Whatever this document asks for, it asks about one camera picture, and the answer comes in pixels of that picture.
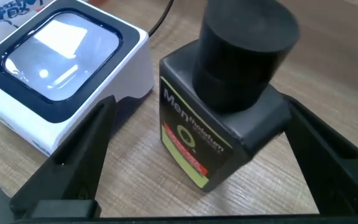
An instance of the black bottle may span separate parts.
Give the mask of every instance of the black bottle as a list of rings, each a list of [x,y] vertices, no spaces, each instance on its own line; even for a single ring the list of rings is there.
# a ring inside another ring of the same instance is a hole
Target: black bottle
[[[290,112],[269,81],[298,38],[274,0],[209,0],[200,38],[161,59],[161,140],[205,192],[283,132]]]

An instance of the green label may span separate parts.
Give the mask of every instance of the green label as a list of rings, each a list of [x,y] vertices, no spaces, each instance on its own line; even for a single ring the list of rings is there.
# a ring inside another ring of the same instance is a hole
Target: green label
[[[232,154],[229,143],[210,127],[161,77],[162,142],[181,168],[204,187]]]

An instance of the wood grain surface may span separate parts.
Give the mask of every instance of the wood grain surface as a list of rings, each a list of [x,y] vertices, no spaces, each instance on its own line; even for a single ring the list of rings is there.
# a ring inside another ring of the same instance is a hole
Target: wood grain surface
[[[145,30],[167,0],[109,0],[101,8]],[[301,40],[272,84],[294,96],[358,146],[358,0],[281,0]],[[155,88],[114,136],[97,200],[102,216],[316,213],[285,136],[218,189],[201,193],[159,140],[158,61],[198,37],[206,0],[177,0],[150,40]],[[45,160],[0,123],[0,186],[13,195]]]

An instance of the black cable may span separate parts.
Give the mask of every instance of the black cable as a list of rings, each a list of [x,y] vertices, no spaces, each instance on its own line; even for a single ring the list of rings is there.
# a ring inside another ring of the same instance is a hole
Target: black cable
[[[164,10],[162,16],[160,17],[160,19],[159,19],[159,20],[157,21],[157,23],[153,26],[153,28],[149,31],[149,37],[151,37],[151,36],[155,33],[155,31],[160,27],[160,25],[162,24],[162,22],[165,20],[167,14],[168,14],[168,12],[169,12],[169,10],[170,10],[171,7],[172,7],[172,4],[173,4],[173,0],[170,0],[170,1],[168,2],[167,7],[165,8],[165,10]]]

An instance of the white box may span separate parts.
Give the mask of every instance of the white box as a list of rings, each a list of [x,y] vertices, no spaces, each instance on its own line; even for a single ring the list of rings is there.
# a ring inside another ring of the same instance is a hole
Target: white box
[[[147,33],[86,2],[57,0],[0,43],[0,121],[48,156],[103,98],[116,130],[153,86]]]

